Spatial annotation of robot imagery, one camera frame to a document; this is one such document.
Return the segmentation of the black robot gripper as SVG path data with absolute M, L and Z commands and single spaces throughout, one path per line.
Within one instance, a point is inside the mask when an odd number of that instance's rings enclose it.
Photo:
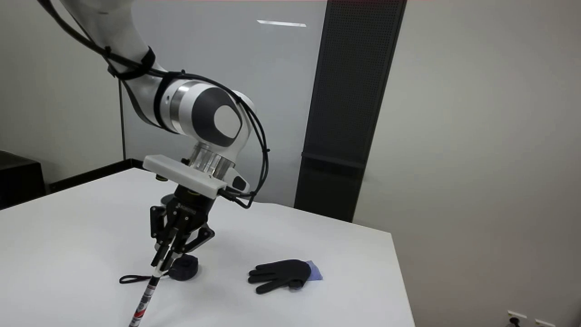
M 214 231 L 205 225 L 210 209 L 210 198 L 185 187 L 165 194 L 161 205 L 150 209 L 150 236 L 156 240 L 156 254 L 150 265 L 169 271 L 179 256 L 208 242 L 214 236 Z M 185 225 L 176 234 L 179 218 L 185 218 Z

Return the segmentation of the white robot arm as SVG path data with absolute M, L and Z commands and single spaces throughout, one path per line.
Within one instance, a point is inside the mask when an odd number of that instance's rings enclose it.
M 210 236 L 207 218 L 216 198 L 247 205 L 256 194 L 236 169 L 239 151 L 258 133 L 252 107 L 241 93 L 219 82 L 161 67 L 134 27 L 134 0 L 60 2 L 70 15 L 61 27 L 107 62 L 136 115 L 152 127 L 194 142 L 187 162 L 165 155 L 145 158 L 149 171 L 176 184 L 169 202 L 150 211 L 152 265 L 165 271 L 176 256 Z

